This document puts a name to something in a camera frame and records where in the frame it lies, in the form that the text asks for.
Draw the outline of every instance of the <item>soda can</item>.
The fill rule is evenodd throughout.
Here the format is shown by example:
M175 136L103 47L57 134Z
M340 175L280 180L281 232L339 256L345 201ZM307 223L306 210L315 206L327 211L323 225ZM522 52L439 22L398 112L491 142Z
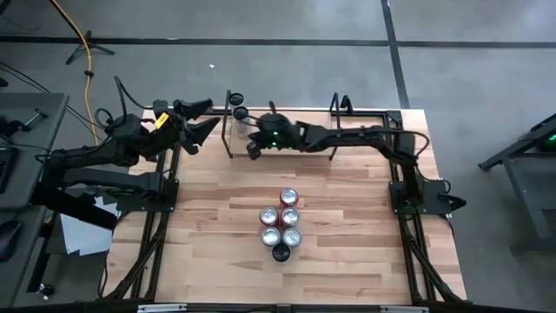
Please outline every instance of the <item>soda can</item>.
M290 248L295 248L301 244L301 232L292 227L284 231L282 241Z
M281 209L290 206L295 206L297 204L297 201L299 201L299 194L297 193L297 190L293 188L286 188L285 190L281 191L280 193Z
M267 247L274 247L281 240L280 231L276 227L267 227L261 233L262 243Z
M281 226L284 229L294 227L299 222L299 210L294 207L285 208L281 211Z
M261 210L259 219L265 226L275 226L278 222L278 211L273 207L266 207Z

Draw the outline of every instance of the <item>can lid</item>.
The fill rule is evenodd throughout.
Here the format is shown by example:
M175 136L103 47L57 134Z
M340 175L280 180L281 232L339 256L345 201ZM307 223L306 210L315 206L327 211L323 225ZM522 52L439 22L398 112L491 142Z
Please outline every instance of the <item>can lid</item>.
M286 188L281 191L280 199L286 204L294 204L297 201L297 191L292 188Z
M301 243L301 232L296 228L284 231L284 243L290 247L296 247Z
M267 227L262 231L261 238L266 245L275 245L280 242L280 231L276 227Z
M278 243L272 249L272 257L278 262L287 261L290 254L291 251L289 250L289 247L284 243Z
M278 219L278 211L273 207L266 207L261 210L261 221L263 223L271 224Z
M284 209L281 212L281 219L284 223L295 226L299 222L299 210L294 207Z

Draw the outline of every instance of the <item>yellow cable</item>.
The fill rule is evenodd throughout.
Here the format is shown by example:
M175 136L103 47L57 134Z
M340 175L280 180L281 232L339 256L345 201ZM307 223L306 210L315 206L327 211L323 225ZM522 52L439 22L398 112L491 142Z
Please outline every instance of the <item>yellow cable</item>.
M68 20L68 22L71 24L71 26L73 26L73 29L76 30L77 35L79 36L79 38L81 38L81 41L83 42L83 46L85 46L85 49L87 50L87 58L89 59L89 72L92 71L93 68L93 58L90 55L90 50L89 50L89 45L87 44L87 40L85 40L85 37L83 37L83 34L81 33L81 31L79 31L79 29L77 28L76 24L73 23L73 21L71 20L71 18L68 16L68 14L62 9L62 7L60 6L60 4L58 4L58 2L56 0L52 0L52 3L60 10L60 12L62 12L62 15ZM93 130L93 135L95 138L95 143L96 145L98 145L98 138L96 136L96 129L95 129L95 123L93 122L93 116L90 114L90 107L89 107L89 86L90 86L90 78L91 76L87 75L87 84L85 85L85 106L87 107L87 113L89 113L89 120L90 120L90 126Z

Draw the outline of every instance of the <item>white paper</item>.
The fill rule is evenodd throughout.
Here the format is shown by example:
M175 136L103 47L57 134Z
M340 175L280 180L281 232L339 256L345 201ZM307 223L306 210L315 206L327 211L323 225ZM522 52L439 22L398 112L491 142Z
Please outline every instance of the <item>white paper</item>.
M95 198L95 206L118 216L116 203L104 204L101 196ZM93 224L81 222L76 218L61 215L63 238L66 251L73 253L79 250L80 256L106 251L112 244L112 231Z

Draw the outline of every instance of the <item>gray desk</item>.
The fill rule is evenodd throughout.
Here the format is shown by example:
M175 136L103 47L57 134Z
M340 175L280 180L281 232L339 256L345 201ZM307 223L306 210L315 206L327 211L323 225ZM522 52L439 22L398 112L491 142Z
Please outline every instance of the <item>gray desk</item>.
M0 93L0 115L8 121L18 119L25 122L32 117L35 108L47 113L49 118L37 123L32 131L18 131L11 140L51 149L67 102L68 98L64 94ZM43 170L43 165L35 160L35 155L45 151L31 147L17 148L17 163L6 191L0 195L0 223L17 215L23 228L14 255L10 260L0 263L0 308L10 307L16 298L46 212L43 207L29 207L31 194Z
M34 109L40 109L49 117L31 126L29 132L18 131L11 137L13 143L30 144L45 149L52 148L56 133L62 122L68 98L64 94L2 93L0 94L0 115L8 121L28 121L34 116ZM43 171L43 165L35 160L35 155L46 151L31 147L19 149L16 165L11 173L6 191L0 195L0 210L17 210L29 205L30 197Z
M17 292L23 280L25 270L29 264L31 253L35 247L46 209L36 206L17 212L17 220L23 228L17 240L17 248L10 260L0 263L0 308L13 305ZM0 223L13 219L15 211L0 213Z

